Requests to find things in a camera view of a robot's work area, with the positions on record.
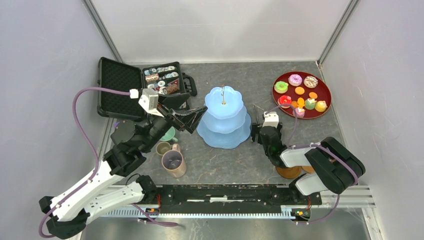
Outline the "metal tongs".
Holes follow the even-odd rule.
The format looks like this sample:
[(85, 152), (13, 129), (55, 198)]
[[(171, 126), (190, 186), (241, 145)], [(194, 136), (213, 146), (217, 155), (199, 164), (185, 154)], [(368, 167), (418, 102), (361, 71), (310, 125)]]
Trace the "metal tongs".
[(262, 120), (261, 120), (261, 108), (259, 106), (257, 106), (256, 104), (253, 104), (253, 110), (254, 110), (254, 119), (255, 119), (255, 123), (259, 126), (262, 124)]

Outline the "blue three-tier cake stand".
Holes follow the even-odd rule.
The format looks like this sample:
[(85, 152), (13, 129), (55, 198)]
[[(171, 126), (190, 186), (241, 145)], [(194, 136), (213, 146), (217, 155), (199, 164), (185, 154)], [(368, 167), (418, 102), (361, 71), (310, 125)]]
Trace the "blue three-tier cake stand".
[(250, 137), (252, 121), (239, 91), (214, 87), (204, 100), (207, 111), (196, 131), (207, 145), (233, 149)]

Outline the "red frosted donut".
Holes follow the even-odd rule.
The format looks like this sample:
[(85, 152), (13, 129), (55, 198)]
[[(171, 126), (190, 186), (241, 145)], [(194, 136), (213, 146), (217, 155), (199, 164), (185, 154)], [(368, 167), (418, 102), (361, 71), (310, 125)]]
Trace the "red frosted donut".
[(278, 98), (277, 103), (281, 105), (281, 108), (287, 109), (292, 104), (292, 98), (288, 95), (282, 95)]

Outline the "pink frosted donut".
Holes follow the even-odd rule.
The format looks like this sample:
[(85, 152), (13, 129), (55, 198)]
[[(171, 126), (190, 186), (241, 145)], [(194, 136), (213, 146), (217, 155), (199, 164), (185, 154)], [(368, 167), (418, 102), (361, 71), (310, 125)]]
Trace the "pink frosted donut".
[(303, 83), (303, 78), (299, 74), (291, 74), (288, 77), (288, 83), (294, 87), (298, 87)]

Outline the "green frosted donut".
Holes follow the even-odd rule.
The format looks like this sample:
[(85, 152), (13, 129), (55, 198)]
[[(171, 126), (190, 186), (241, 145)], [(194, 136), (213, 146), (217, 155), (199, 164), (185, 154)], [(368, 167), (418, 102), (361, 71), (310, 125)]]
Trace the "green frosted donut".
[(274, 89), (277, 93), (279, 93), (279, 94), (284, 94), (284, 93), (286, 93), (286, 92), (288, 91), (288, 89), (289, 89), (289, 84), (288, 84), (287, 82), (285, 82), (285, 81), (277, 81), (277, 82), (274, 84), (273, 89)]

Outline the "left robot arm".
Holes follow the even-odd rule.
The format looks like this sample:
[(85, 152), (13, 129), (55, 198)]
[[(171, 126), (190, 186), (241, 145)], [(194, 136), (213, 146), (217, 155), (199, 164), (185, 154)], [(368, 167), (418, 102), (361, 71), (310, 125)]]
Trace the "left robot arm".
[(147, 117), (141, 122), (119, 122), (111, 134), (113, 147), (103, 157), (95, 157), (93, 170), (64, 193), (39, 200), (44, 213), (38, 228), (41, 237), (66, 240), (110, 210), (140, 201), (153, 203), (157, 190), (141, 181), (106, 195), (102, 191), (138, 169), (170, 128), (193, 133), (208, 109), (200, 106), (182, 110), (188, 93), (164, 95), (145, 88), (131, 89), (122, 95), (135, 99)]

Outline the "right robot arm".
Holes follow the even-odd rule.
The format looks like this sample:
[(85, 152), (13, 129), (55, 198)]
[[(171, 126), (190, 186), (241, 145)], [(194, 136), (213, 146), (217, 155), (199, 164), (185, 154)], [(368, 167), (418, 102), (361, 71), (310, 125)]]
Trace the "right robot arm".
[(289, 199), (302, 204), (309, 195), (331, 191), (340, 195), (359, 182), (365, 174), (364, 164), (334, 137), (317, 143), (288, 146), (282, 143), (282, 125), (264, 126), (253, 123), (251, 138), (262, 145), (270, 162), (277, 168), (312, 167), (314, 172), (298, 176), (289, 189)]

